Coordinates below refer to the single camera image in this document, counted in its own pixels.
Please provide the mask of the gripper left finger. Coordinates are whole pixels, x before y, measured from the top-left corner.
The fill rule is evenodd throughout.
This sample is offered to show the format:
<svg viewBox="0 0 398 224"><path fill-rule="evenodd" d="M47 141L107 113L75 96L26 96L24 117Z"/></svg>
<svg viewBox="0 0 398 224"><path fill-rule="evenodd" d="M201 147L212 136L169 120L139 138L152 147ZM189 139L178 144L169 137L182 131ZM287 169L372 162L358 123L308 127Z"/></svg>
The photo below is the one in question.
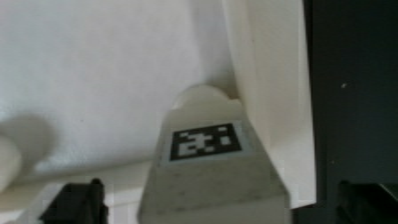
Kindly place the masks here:
<svg viewBox="0 0 398 224"><path fill-rule="evenodd" d="M43 224L109 224L105 185L98 178L89 183L68 183L40 216Z"/></svg>

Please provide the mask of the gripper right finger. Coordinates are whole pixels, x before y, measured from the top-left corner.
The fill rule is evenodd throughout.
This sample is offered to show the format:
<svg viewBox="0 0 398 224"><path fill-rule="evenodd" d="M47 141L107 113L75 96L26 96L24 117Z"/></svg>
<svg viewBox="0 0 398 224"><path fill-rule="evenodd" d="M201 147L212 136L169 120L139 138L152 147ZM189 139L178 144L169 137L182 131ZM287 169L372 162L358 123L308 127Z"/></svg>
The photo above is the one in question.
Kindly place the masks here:
<svg viewBox="0 0 398 224"><path fill-rule="evenodd" d="M336 224L398 224L398 184L340 183Z"/></svg>

